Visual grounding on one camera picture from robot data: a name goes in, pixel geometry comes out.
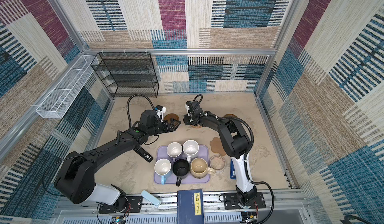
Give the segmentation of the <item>brown wooden round coaster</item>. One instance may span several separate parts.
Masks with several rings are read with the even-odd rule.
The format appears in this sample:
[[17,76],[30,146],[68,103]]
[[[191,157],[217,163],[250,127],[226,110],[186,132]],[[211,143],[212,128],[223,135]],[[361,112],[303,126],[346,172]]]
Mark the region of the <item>brown wooden round coaster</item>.
[[164,121],[168,121],[169,123],[171,122],[171,120],[174,120],[174,121],[179,121],[180,118],[177,114],[167,114],[165,117],[164,117]]

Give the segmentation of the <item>white mug purple outside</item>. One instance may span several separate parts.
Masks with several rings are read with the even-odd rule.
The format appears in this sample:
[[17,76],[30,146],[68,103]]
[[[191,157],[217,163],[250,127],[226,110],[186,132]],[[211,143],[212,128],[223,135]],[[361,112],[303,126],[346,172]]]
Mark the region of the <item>white mug purple outside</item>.
[[182,153],[183,147],[178,142],[172,142],[167,146],[167,155],[169,156],[171,163],[174,163]]

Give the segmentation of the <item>white ceramic mug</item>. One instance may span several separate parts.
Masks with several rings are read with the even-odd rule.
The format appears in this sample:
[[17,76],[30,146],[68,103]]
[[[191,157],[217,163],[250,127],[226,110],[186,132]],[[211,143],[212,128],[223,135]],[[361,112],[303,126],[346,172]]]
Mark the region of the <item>white ceramic mug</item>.
[[196,158],[199,154],[199,144],[194,140],[187,140],[183,144],[183,153],[188,163]]

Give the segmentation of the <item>dark brown round coaster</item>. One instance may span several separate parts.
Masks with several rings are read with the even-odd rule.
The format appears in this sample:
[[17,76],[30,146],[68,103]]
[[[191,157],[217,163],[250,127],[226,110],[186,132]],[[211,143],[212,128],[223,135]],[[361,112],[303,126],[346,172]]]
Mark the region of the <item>dark brown round coaster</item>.
[[237,118],[237,116],[234,114],[226,114],[224,115],[224,118]]

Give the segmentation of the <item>brown flower-shaped coaster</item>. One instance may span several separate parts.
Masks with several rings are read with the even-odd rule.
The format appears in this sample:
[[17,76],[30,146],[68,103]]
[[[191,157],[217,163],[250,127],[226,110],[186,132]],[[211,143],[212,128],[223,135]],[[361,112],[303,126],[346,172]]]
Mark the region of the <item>brown flower-shaped coaster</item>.
[[226,152],[225,152],[225,150],[223,148],[223,145],[222,145],[222,142],[221,142],[220,138],[214,137],[210,141],[210,146],[211,146],[211,150],[212,150],[213,153],[219,154],[221,156],[225,156],[226,155]]

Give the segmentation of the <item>white mug blue handle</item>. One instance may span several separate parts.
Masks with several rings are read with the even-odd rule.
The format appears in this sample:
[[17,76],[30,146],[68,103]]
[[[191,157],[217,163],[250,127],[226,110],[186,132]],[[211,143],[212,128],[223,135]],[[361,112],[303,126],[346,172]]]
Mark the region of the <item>white mug blue handle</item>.
[[155,163],[154,171],[158,184],[165,185],[172,174],[172,164],[168,159],[160,159]]

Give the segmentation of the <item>woven rattan round coaster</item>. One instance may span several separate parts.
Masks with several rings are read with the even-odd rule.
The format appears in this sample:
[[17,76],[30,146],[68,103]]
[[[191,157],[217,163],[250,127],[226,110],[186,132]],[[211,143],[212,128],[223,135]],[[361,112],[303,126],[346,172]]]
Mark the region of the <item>woven rattan round coaster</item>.
[[194,128],[194,129],[201,129],[203,128],[202,126],[200,125],[190,125],[191,128]]

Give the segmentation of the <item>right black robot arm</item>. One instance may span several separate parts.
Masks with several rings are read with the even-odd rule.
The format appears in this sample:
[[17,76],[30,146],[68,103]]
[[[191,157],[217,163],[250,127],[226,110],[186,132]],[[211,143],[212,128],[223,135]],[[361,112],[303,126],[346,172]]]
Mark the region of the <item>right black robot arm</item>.
[[236,171],[236,192],[239,206],[250,207],[258,195],[257,185],[265,185],[272,196],[272,205],[269,213],[260,221],[253,224],[264,224],[272,216],[275,207],[275,198],[271,186],[264,181],[255,182],[252,179],[249,163],[249,153],[254,145],[254,133],[251,127],[242,119],[236,117],[219,117],[209,111],[203,111],[200,103],[203,95],[195,96],[192,101],[186,102],[187,114],[184,115],[186,126],[201,126],[217,131],[226,154],[234,163]]

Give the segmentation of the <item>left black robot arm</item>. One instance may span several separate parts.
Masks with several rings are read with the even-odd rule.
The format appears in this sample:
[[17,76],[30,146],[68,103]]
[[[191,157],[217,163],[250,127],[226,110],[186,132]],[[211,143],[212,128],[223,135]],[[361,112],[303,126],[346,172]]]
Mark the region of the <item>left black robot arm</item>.
[[141,114],[139,121],[133,123],[129,120],[129,128],[118,131],[114,140],[81,154],[69,153],[58,171],[54,187],[73,204],[93,201],[112,212],[124,212],[128,208],[126,193],[115,185],[96,183],[95,173],[128,151],[135,151],[150,163],[153,157],[141,145],[149,137],[174,132],[181,125],[179,120],[166,120],[165,111],[166,108],[161,105],[151,106]]

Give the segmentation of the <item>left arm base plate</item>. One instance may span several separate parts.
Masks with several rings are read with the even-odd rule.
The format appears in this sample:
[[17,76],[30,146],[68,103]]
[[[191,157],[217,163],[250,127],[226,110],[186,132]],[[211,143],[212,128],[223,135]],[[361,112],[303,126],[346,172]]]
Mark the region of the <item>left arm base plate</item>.
[[101,204],[98,214],[139,213],[143,202],[142,196],[126,196],[119,198],[113,205]]

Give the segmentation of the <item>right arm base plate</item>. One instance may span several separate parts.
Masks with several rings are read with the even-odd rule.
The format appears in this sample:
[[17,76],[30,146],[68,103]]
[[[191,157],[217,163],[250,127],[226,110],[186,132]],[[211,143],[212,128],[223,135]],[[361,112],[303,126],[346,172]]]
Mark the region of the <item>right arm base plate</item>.
[[248,206],[241,206],[236,193],[224,193],[219,196],[219,200],[224,203],[226,210],[235,209],[265,209],[266,202],[263,193],[258,192],[257,196]]

